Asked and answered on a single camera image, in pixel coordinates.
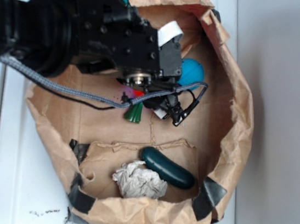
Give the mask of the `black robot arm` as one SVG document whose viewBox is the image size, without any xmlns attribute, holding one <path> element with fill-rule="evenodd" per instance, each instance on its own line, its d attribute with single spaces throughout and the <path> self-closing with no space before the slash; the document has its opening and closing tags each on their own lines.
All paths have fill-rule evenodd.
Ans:
<svg viewBox="0 0 300 224">
<path fill-rule="evenodd" d="M 182 108 L 179 95 L 207 89 L 184 80 L 181 33 L 165 35 L 129 0 L 0 0 L 0 62 L 59 97 L 102 110 L 144 104 L 179 125 L 200 103 Z M 143 94 L 121 102 L 52 82 L 69 66 L 85 74 L 112 74 Z"/>
</svg>

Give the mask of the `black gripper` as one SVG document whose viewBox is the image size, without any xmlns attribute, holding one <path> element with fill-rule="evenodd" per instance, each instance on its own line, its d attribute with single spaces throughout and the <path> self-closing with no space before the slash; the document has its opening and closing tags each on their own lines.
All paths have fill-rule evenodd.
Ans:
<svg viewBox="0 0 300 224">
<path fill-rule="evenodd" d="M 73 64 L 86 74 L 113 74 L 120 83 L 139 89 L 177 87 L 184 33 L 176 21 L 155 29 L 130 0 L 71 0 L 69 7 L 65 66 Z M 176 127 L 198 104 L 193 99 L 183 109 L 177 93 L 143 101 L 159 119 L 171 117 Z"/>
</svg>

